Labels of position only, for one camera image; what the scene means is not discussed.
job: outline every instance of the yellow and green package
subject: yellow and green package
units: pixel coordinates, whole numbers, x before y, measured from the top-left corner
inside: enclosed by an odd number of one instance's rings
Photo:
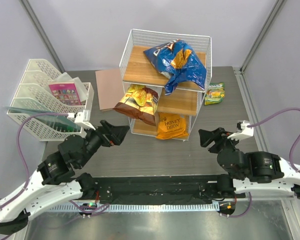
[[[159,113],[160,122],[158,124],[157,139],[174,139],[187,137],[187,122],[185,116],[172,113]]]
[[[211,83],[204,97],[204,105],[221,103],[225,97],[225,84]]]

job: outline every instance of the pink book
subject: pink book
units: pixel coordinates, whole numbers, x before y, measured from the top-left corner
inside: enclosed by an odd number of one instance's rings
[[[63,104],[70,106],[82,105],[76,85],[73,82],[50,83],[49,88],[52,95]]]
[[[100,111],[112,110],[124,96],[120,68],[95,72]]]

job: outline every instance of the brown chip bag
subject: brown chip bag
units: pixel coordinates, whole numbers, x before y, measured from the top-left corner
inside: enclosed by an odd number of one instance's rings
[[[175,139],[189,136],[187,122],[183,115],[160,112],[159,116],[157,139]]]
[[[162,87],[131,84],[114,110],[146,124],[156,125],[155,113]]]

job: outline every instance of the table surface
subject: table surface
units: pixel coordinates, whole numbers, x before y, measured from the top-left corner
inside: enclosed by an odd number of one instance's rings
[[[73,78],[91,82],[94,89],[90,122],[98,125],[107,120],[113,125],[127,125],[128,118],[113,110],[101,112],[95,71],[70,71]],[[131,134],[120,146],[101,147],[83,169],[75,170],[76,176],[89,173],[93,177],[161,176],[161,175],[211,175],[225,171],[217,163],[217,155],[200,147],[199,129],[214,130],[223,127],[236,131],[239,120],[249,120],[232,67],[213,67],[213,83],[224,82],[225,98],[220,104],[202,106],[189,141],[158,140],[151,136]],[[43,159],[55,151],[59,142],[49,142]],[[243,152],[257,151],[255,139],[240,142],[237,147]]]

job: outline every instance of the pink card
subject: pink card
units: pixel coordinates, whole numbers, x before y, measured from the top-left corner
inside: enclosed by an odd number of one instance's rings
[[[73,82],[50,83],[49,88],[52,95],[65,105],[78,106],[82,105]]]

